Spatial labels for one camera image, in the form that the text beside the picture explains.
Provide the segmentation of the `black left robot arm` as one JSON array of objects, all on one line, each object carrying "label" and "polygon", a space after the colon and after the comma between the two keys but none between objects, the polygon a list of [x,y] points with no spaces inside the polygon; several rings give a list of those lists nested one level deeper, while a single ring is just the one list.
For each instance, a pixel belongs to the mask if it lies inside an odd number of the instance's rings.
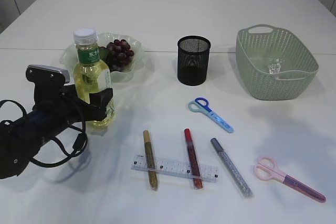
[{"label": "black left robot arm", "polygon": [[[29,163],[44,168],[58,167],[81,155],[88,145],[86,122],[104,119],[113,90],[107,88],[89,95],[90,103],[78,98],[74,85],[62,87],[39,86],[34,89],[35,105],[31,112],[15,102],[22,117],[1,121],[1,178],[20,175]],[[79,132],[68,153],[57,138],[66,129]],[[55,163],[43,163],[35,159],[41,147],[55,142],[65,158]]]}]

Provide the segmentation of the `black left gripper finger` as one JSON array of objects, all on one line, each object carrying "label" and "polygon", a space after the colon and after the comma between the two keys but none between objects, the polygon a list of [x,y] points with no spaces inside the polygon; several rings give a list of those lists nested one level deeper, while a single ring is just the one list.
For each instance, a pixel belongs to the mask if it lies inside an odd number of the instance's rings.
[{"label": "black left gripper finger", "polygon": [[83,115],[85,121],[103,121],[106,116],[106,107],[99,107],[92,104],[85,104],[83,106]]},{"label": "black left gripper finger", "polygon": [[108,103],[113,98],[113,89],[107,88],[103,91],[100,91],[98,93],[90,93],[89,94],[89,100],[90,104],[97,106],[99,108],[106,107]]}]

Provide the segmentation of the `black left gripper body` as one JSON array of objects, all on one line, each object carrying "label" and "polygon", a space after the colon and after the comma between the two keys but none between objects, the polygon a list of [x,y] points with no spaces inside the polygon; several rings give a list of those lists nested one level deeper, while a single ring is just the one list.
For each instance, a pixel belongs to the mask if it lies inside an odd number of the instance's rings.
[{"label": "black left gripper body", "polygon": [[81,101],[73,84],[35,84],[33,124],[36,127],[71,127],[80,122],[86,126]]}]

